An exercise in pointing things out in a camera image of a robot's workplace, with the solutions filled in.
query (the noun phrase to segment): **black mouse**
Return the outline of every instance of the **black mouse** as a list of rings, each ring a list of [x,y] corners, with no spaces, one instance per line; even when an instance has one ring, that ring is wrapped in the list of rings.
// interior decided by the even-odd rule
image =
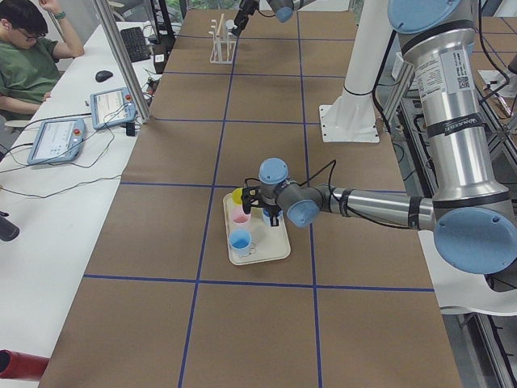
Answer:
[[[113,77],[113,73],[111,71],[108,71],[108,70],[100,70],[96,75],[95,75],[95,81],[97,82],[104,82],[106,81],[108,78],[111,78]]]

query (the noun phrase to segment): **black hair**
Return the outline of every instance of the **black hair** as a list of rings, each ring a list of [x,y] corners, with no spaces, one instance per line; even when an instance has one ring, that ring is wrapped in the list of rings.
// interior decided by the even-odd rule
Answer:
[[[0,0],[0,19],[7,19],[13,28],[29,34],[48,34],[48,26],[38,7],[30,0]]]

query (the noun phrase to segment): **black keyboard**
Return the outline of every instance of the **black keyboard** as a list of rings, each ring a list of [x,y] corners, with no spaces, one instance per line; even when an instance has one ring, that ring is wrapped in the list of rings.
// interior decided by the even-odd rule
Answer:
[[[145,42],[144,32],[139,27],[125,28],[120,30],[122,41],[128,50],[131,62],[144,61],[151,58],[149,49]]]

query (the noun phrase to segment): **man's hand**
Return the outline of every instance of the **man's hand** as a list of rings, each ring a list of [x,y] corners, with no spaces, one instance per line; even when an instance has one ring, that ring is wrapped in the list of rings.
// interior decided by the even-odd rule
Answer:
[[[40,6],[46,11],[52,12],[53,15],[59,14],[63,10],[57,0],[40,0]]]

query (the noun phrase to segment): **t-shirt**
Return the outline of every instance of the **t-shirt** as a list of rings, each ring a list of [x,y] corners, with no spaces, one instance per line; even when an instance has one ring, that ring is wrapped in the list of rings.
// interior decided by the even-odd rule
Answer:
[[[42,103],[44,94],[51,91],[59,79],[59,71],[52,52],[57,42],[38,39],[29,49],[18,48],[0,40],[0,94],[27,103]],[[0,110],[6,120],[29,120],[24,115]]]

